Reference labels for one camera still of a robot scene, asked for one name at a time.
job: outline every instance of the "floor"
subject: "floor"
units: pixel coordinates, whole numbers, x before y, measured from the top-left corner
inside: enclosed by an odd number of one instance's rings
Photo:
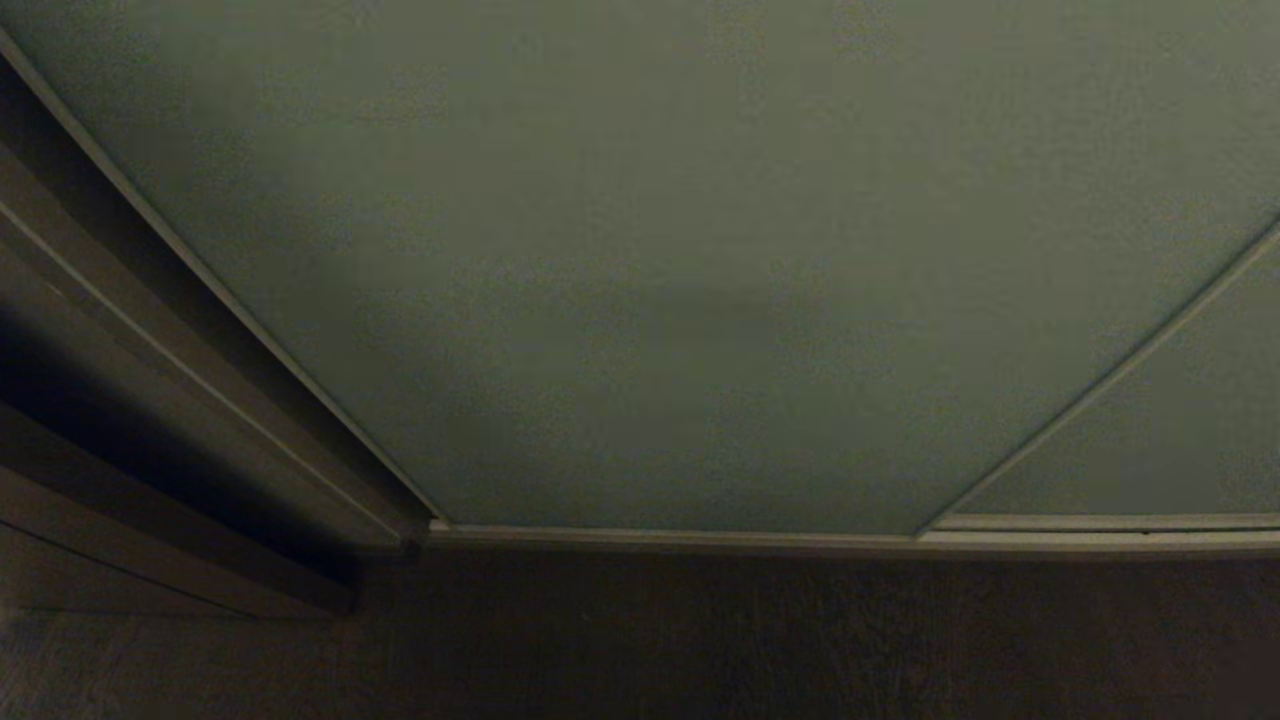
[[[4,719],[1280,717],[1280,561],[428,550],[338,623],[10,612]]]

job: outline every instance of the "ceiling trim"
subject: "ceiling trim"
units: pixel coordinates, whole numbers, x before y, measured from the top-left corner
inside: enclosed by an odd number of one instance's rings
[[[1280,530],[1280,512],[1206,515],[952,515],[934,532],[1126,533]]]
[[[429,546],[923,560],[1276,556],[1280,532],[965,532],[909,536],[520,528],[433,523]]]
[[[1219,296],[1226,292],[1226,290],[1248,273],[1251,268],[1277,250],[1280,250],[1280,222],[1271,224],[1253,243],[1249,245],[1247,250],[1244,250],[1244,252],[1236,256],[1236,259],[1222,273],[1210,281],[1210,283],[1204,286],[1199,293],[1187,302],[1187,305],[1184,305],[1172,316],[1172,319],[1161,325],[1101,380],[1091,386],[1079,398],[1068,405],[1018,450],[1006,456],[998,465],[996,465],[996,468],[960,495],[960,497],[954,500],[950,505],[943,507],[942,511],[929,519],[929,521],[915,533],[915,537],[919,538],[925,533],[941,529],[943,521],[950,521],[950,518],[959,512],[965,503],[978,497],[991,484],[996,483],[1000,478],[1012,470],[1019,462],[1039,450],[1041,446],[1062,430],[1062,428],[1089,410],[1089,407],[1092,407],[1103,395],[1110,392],[1111,388],[1142,366],[1142,364],[1146,363],[1147,359],[1160,350],[1166,342],[1169,342],[1171,337],[1178,334],[1188,323],[1194,320],[1206,307],[1215,302]]]

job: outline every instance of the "molding strip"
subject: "molding strip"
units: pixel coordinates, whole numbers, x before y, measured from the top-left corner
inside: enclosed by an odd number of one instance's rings
[[[1280,555],[1280,532],[950,532],[908,536],[516,528],[433,523],[429,546],[920,560]]]
[[[1280,530],[1280,514],[1231,515],[952,515],[934,532],[1000,533],[1201,533]]]
[[[980,480],[969,487],[960,497],[943,507],[937,515],[929,519],[918,532],[916,537],[937,529],[940,524],[959,512],[966,502],[980,495],[987,487],[997,482],[1030,454],[1039,450],[1062,428],[1083,415],[1094,402],[1106,395],[1112,387],[1124,380],[1137,370],[1157,350],[1160,350],[1171,337],[1178,334],[1188,323],[1194,320],[1210,304],[1222,295],[1254,264],[1267,254],[1280,247],[1280,222],[1271,224],[1249,247],[1242,252],[1222,273],[1213,278],[1198,295],[1179,310],[1172,319],[1160,327],[1146,342],[1125,357],[1106,377],[1089,387],[1084,395],[1071,405],[1059,413],[1047,425],[1033,434],[1027,442],[1005,457],[995,469],[987,473]]]

